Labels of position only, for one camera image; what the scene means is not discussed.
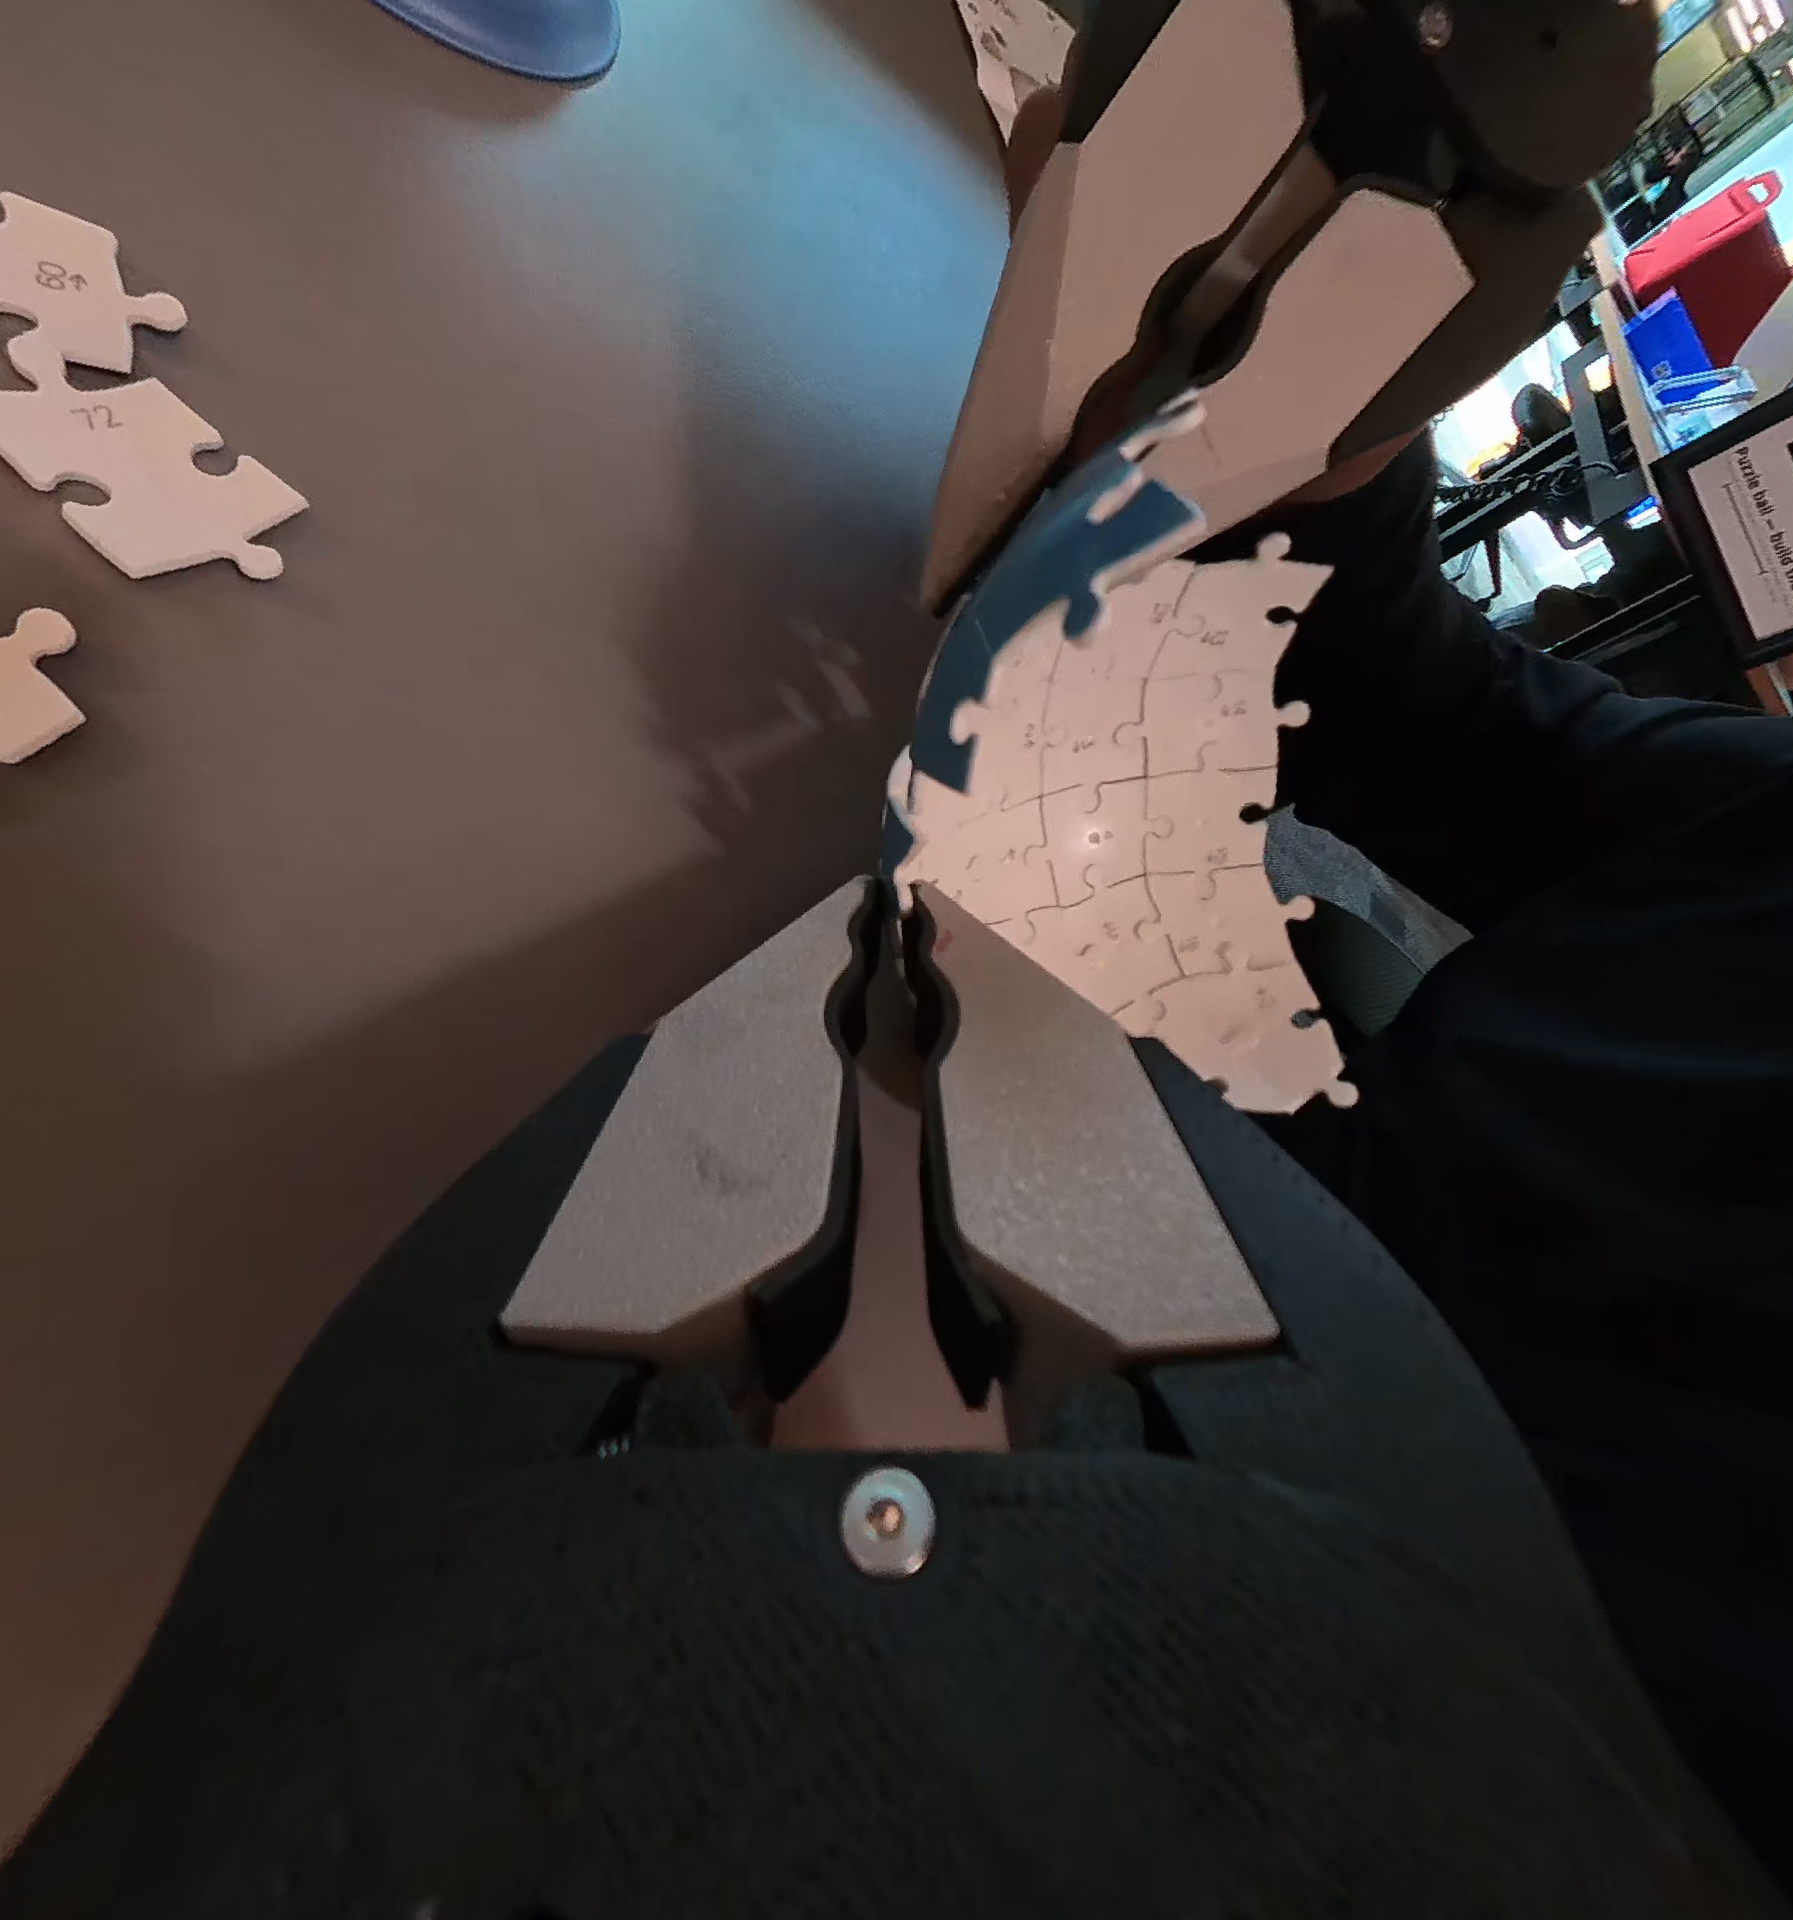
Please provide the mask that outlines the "joined puzzle pieces strip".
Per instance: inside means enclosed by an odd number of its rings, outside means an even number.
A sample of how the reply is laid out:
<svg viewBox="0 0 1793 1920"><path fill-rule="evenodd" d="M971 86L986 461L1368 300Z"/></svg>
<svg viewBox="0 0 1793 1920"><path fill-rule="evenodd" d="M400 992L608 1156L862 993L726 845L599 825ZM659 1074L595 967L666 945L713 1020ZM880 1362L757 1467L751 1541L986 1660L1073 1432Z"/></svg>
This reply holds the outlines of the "joined puzzle pieces strip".
<svg viewBox="0 0 1793 1920"><path fill-rule="evenodd" d="M958 709L986 699L1006 642L1042 612L1057 612L1064 639L1086 639L1113 587L1214 536L1191 497L1148 473L1157 448L1202 421L1202 396L1191 389L1088 456L1042 494L956 603L916 699L909 744L885 788L879 873L891 899L906 899L897 870L921 842L912 782L927 775L958 796L969 791L974 747L952 726Z"/></svg>

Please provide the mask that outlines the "blue storage bins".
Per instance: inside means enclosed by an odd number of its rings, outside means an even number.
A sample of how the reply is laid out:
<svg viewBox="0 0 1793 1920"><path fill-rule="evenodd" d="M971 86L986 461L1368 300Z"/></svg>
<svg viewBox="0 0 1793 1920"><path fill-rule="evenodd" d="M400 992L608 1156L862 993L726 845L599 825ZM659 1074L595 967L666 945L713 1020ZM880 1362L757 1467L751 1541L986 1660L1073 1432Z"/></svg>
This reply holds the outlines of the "blue storage bins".
<svg viewBox="0 0 1793 1920"><path fill-rule="evenodd" d="M1624 345L1662 451L1692 444L1753 405L1748 371L1710 362L1674 289L1662 291L1624 321Z"/></svg>

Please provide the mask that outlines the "blue plastic ball stand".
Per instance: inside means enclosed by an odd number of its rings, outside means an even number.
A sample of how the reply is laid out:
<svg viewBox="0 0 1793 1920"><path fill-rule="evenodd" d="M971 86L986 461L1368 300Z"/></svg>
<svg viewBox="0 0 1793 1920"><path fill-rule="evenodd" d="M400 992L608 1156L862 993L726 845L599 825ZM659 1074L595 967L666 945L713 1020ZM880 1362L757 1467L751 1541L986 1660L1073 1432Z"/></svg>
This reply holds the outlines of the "blue plastic ball stand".
<svg viewBox="0 0 1793 1920"><path fill-rule="evenodd" d="M617 2L374 2L419 36L535 82L584 86L617 61Z"/></svg>

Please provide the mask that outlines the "white printed paper sign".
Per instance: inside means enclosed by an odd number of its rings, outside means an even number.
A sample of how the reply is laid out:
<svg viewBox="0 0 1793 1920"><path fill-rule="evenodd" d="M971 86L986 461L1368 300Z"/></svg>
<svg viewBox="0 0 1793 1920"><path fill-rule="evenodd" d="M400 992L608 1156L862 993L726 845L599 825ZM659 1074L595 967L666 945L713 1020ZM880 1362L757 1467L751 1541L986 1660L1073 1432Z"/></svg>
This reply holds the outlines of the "white printed paper sign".
<svg viewBox="0 0 1793 1920"><path fill-rule="evenodd" d="M1793 647L1793 390L1670 461L1693 566L1748 658Z"/></svg>

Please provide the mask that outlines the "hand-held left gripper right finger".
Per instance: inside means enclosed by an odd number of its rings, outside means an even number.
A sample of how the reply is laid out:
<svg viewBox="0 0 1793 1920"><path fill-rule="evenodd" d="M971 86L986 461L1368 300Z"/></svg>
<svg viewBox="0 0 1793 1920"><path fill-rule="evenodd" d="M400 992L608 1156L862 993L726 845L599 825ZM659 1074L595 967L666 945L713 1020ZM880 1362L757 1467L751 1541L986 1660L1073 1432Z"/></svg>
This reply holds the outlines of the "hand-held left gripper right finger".
<svg viewBox="0 0 1793 1920"><path fill-rule="evenodd" d="M927 1300L959 1396L1270 1353L1281 1330L1123 1028L909 890Z"/></svg>

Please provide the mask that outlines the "black office chair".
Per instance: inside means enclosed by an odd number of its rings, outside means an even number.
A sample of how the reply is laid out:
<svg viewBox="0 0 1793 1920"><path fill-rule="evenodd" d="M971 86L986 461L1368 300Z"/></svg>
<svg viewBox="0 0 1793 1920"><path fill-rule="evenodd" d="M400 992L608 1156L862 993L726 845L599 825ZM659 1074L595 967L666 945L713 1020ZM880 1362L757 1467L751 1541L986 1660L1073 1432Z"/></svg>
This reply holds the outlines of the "black office chair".
<svg viewBox="0 0 1793 1920"><path fill-rule="evenodd" d="M1293 808L1267 819L1265 873L1279 899L1314 901L1307 919L1291 921L1291 943L1344 1051L1386 1030L1425 974L1470 938Z"/></svg>

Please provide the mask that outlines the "black metal shelf rack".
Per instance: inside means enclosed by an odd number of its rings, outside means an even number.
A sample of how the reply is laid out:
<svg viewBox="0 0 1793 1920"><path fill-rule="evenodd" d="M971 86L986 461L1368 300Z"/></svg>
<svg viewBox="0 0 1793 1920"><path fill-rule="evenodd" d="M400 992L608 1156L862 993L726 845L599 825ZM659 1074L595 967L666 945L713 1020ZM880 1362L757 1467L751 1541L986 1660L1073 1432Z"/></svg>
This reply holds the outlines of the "black metal shelf rack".
<svg viewBox="0 0 1793 1920"><path fill-rule="evenodd" d="M1442 574L1492 627L1632 694L1782 710L1682 559L1651 488L1623 243L1600 231L1536 340L1434 421Z"/></svg>

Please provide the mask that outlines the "person's right hand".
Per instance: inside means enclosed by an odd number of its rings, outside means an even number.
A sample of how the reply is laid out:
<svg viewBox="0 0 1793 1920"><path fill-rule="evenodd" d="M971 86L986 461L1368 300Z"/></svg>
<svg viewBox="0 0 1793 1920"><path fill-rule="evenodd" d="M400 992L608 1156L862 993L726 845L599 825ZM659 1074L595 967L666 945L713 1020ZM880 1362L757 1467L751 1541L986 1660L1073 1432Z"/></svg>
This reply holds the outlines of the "person's right hand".
<svg viewBox="0 0 1793 1920"><path fill-rule="evenodd" d="M1010 235L1015 233L1035 185L1061 138L1064 116L1066 90L1057 82L1037 90L1015 110L1001 168Z"/></svg>

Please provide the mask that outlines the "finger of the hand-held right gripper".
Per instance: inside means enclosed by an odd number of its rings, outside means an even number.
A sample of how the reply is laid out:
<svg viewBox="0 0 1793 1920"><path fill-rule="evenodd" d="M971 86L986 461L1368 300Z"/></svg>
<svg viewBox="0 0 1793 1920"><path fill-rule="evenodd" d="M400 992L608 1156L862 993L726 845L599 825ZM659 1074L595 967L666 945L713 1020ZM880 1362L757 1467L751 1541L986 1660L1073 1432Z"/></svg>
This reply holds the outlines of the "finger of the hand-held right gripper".
<svg viewBox="0 0 1793 1920"><path fill-rule="evenodd" d="M1078 41L938 482L930 611L1035 500L1157 284L1246 216L1304 133L1291 3L1102 3Z"/></svg>
<svg viewBox="0 0 1793 1920"><path fill-rule="evenodd" d="M1343 435L1474 289L1442 211L1396 182L1276 176L1171 264L1136 336L1144 559L1176 559L1319 480Z"/></svg>

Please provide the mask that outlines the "red plastic container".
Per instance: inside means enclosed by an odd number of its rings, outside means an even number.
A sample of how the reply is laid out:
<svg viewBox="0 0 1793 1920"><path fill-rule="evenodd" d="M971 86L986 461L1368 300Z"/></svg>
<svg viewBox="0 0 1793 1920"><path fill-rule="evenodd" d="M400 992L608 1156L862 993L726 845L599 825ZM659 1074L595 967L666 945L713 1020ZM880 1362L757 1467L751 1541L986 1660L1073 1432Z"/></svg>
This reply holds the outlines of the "red plastic container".
<svg viewBox="0 0 1793 1920"><path fill-rule="evenodd" d="M1624 278L1637 310L1674 292L1715 367L1733 365L1793 266L1772 226L1776 170L1728 182L1629 248Z"/></svg>

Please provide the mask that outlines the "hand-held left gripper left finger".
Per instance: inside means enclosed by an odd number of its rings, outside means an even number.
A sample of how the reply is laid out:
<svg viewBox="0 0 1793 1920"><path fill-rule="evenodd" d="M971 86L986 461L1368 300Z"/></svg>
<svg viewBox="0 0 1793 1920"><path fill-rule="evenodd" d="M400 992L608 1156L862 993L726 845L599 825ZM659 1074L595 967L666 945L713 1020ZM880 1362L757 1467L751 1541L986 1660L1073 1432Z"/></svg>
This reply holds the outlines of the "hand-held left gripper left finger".
<svg viewBox="0 0 1793 1920"><path fill-rule="evenodd" d="M654 1025L501 1316L518 1344L784 1404L852 1297L882 888L844 882Z"/></svg>

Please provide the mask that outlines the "partly built white puzzle ball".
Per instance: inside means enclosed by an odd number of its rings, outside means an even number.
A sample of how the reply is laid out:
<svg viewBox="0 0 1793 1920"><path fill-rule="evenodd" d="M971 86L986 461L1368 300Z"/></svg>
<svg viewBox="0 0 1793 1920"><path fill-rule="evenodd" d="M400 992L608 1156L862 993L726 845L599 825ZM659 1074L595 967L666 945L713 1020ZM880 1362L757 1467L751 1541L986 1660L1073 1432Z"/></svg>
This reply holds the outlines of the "partly built white puzzle ball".
<svg viewBox="0 0 1793 1920"><path fill-rule="evenodd" d="M1250 1114L1356 1099L1293 951L1315 906L1265 869L1281 734L1309 719L1276 672L1330 574L1271 534L1248 559L1153 566L1083 639L1038 612L952 705L969 790L914 753L899 811L897 899L958 901Z"/></svg>

